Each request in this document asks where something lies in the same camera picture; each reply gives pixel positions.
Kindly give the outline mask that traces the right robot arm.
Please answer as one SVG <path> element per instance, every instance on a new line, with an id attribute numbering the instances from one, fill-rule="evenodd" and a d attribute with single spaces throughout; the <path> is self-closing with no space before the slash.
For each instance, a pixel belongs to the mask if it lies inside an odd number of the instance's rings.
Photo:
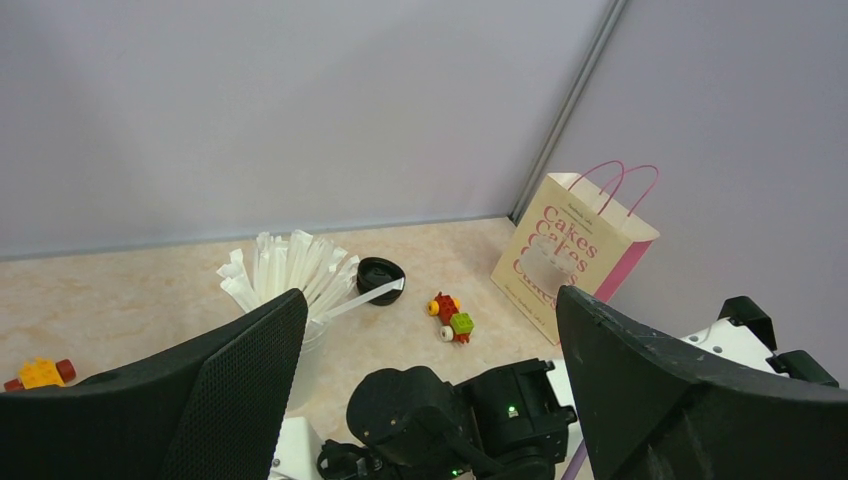
<path id="1" fill-rule="evenodd" d="M 459 384 L 385 368 L 354 390 L 352 444 L 285 423 L 273 479 L 843 479 L 847 392 L 807 352 L 779 352 L 745 296 L 671 337 L 574 287 L 560 290 L 561 361 Z"/>

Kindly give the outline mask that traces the white straw holder cup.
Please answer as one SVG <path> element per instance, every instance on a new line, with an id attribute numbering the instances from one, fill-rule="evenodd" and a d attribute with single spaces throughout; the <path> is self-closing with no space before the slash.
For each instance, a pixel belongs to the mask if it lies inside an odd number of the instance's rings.
<path id="1" fill-rule="evenodd" d="M 311 398 L 320 374 L 325 340 L 330 323 L 310 320 L 306 325 L 301 352 L 287 402 L 288 410 L 303 407 Z"/>

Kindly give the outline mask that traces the beige pink cake bag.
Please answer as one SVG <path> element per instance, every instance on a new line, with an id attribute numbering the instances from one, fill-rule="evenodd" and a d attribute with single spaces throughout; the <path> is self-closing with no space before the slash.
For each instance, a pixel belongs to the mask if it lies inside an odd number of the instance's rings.
<path id="1" fill-rule="evenodd" d="M 552 344 L 559 344 L 558 291 L 576 286 L 607 302 L 660 234 L 616 195 L 638 172 L 595 184 L 589 172 L 549 173 L 524 212 L 491 279 Z"/>

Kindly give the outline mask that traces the white wrapped straws bundle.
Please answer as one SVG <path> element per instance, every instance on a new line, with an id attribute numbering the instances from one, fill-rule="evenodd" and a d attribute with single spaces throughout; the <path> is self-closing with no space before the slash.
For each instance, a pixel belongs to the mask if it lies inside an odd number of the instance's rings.
<path id="1" fill-rule="evenodd" d="M 300 291 L 308 305 L 307 325 L 317 328 L 382 295 L 403 291 L 405 276 L 400 275 L 348 299 L 364 267 L 364 260 L 327 237 L 296 230 L 288 238 L 259 233 L 252 267 L 245 265 L 244 252 L 238 248 L 229 253 L 229 262 L 218 268 L 217 275 L 221 289 L 246 313 L 288 290 Z"/>

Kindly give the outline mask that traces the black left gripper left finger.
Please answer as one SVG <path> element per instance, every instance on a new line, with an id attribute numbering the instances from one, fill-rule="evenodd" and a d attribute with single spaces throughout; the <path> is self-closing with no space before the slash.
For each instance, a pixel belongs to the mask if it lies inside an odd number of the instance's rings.
<path id="1" fill-rule="evenodd" d="M 5 479 L 264 479 L 308 306 L 292 289 L 142 360 L 1 397 Z"/>

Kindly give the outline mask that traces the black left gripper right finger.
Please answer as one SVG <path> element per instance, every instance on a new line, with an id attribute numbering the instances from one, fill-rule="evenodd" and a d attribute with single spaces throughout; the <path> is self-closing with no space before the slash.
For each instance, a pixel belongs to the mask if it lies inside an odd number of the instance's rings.
<path id="1" fill-rule="evenodd" d="M 809 353 L 780 351 L 751 298 L 684 338 L 574 286 L 556 317 L 596 478 L 846 477 L 846 390 Z"/>

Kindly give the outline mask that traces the orange red toy car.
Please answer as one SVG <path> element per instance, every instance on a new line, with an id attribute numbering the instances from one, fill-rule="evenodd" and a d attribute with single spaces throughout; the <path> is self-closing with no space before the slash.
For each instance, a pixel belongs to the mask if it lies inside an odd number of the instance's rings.
<path id="1" fill-rule="evenodd" d="M 53 361 L 36 357 L 26 362 L 17 372 L 17 376 L 3 384 L 5 392 L 14 392 L 46 386 L 64 387 L 77 377 L 75 366 L 69 359 Z"/>

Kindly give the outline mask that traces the red green toy car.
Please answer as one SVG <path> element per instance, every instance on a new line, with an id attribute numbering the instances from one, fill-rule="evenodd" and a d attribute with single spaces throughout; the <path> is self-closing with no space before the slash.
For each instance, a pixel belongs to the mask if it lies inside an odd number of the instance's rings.
<path id="1" fill-rule="evenodd" d="M 439 338 L 444 343 L 468 344 L 475 324 L 468 313 L 461 310 L 461 302 L 439 292 L 427 303 L 427 314 L 441 322 Z"/>

